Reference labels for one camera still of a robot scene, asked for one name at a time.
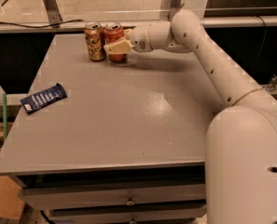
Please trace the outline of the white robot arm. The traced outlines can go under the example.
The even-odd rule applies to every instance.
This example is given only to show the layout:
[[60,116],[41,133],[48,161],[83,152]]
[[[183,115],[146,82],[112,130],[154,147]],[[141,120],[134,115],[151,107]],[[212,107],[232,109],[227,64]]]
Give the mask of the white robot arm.
[[188,49],[219,94],[223,109],[206,135],[208,224],[277,224],[277,100],[181,9],[165,26],[137,26],[107,42],[108,54]]

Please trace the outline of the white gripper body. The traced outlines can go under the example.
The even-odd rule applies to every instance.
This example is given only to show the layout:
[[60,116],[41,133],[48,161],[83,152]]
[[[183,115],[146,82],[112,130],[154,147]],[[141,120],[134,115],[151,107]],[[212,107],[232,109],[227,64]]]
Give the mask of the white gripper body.
[[150,52],[149,25],[140,24],[134,27],[130,34],[130,41],[133,44],[133,49],[137,52]]

